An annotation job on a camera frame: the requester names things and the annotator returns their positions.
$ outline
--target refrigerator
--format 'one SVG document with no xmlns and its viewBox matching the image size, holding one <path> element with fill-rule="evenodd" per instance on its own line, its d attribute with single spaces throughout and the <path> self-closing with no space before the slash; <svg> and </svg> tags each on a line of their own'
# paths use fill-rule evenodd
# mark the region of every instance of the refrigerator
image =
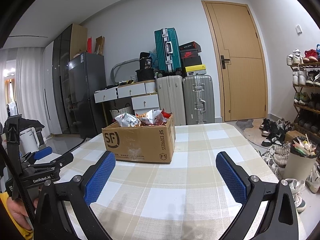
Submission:
<svg viewBox="0 0 320 240">
<path fill-rule="evenodd" d="M 107 86 L 104 57 L 81 53 L 68 63 L 71 107 L 81 138 L 93 138 L 106 127 L 102 104 L 95 103 L 94 92 Z"/>
</svg>

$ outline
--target white curtain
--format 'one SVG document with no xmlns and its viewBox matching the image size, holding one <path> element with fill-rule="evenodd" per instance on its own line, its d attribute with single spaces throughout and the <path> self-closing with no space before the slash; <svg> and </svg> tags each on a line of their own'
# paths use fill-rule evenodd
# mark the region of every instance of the white curtain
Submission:
<svg viewBox="0 0 320 240">
<path fill-rule="evenodd" d="M 7 62 L 7 49 L 0 50 L 0 122 L 4 126 L 4 122 L 8 119 L 7 106 L 5 104 L 4 92 L 4 76 L 3 71 Z"/>
<path fill-rule="evenodd" d="M 43 65 L 44 48 L 18 48 L 16 60 L 16 100 L 19 114 L 23 118 L 39 120 L 45 127 L 43 137 L 50 135 L 45 115 L 43 100 Z"/>
</svg>

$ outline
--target hand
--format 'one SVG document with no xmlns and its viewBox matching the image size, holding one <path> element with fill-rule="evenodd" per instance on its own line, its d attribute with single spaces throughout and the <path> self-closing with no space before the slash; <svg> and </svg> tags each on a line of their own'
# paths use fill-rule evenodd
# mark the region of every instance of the hand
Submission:
<svg viewBox="0 0 320 240">
<path fill-rule="evenodd" d="M 33 205 L 36 208 L 38 205 L 38 198 L 33 201 Z M 28 216 L 26 208 L 24 207 L 23 201 L 21 199 L 12 200 L 11 197 L 7 199 L 7 207 L 12 215 L 13 219 L 23 228 L 31 230 L 31 226 L 27 222 L 26 218 Z"/>
</svg>

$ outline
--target red sneaker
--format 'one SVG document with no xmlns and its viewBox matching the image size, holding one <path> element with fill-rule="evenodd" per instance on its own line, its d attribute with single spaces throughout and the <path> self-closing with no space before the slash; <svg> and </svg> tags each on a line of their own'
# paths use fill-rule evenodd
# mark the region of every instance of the red sneaker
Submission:
<svg viewBox="0 0 320 240">
<path fill-rule="evenodd" d="M 304 52 L 304 54 L 306 55 L 302 60 L 303 60 L 303 63 L 309 63 L 310 60 L 309 60 L 309 57 L 311 56 L 311 52 L 310 50 L 306 50 Z"/>
<path fill-rule="evenodd" d="M 310 62 L 318 62 L 318 52 L 316 52 L 315 49 L 310 50 L 309 61 Z"/>
</svg>

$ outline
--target screw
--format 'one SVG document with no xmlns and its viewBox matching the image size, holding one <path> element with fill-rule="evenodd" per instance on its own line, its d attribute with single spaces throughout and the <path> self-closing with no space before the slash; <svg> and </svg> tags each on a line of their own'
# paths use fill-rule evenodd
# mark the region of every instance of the screw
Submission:
<svg viewBox="0 0 320 240">
<path fill-rule="evenodd" d="M 81 180 L 81 176 L 80 175 L 76 175 L 73 177 L 73 181 L 78 182 Z"/>
<path fill-rule="evenodd" d="M 49 186 L 51 184 L 51 180 L 47 179 L 45 182 L 44 182 L 44 185 L 45 186 Z"/>
<path fill-rule="evenodd" d="M 285 179 L 282 179 L 282 180 L 281 180 L 281 184 L 282 184 L 283 186 L 287 186 L 287 185 L 288 185 L 288 182 L 287 182 Z"/>
<path fill-rule="evenodd" d="M 254 181 L 254 182 L 259 181 L 259 178 L 258 178 L 258 176 L 256 176 L 256 175 L 252 175 L 252 176 L 250 177 L 250 179 L 251 179 L 252 181 Z"/>
</svg>

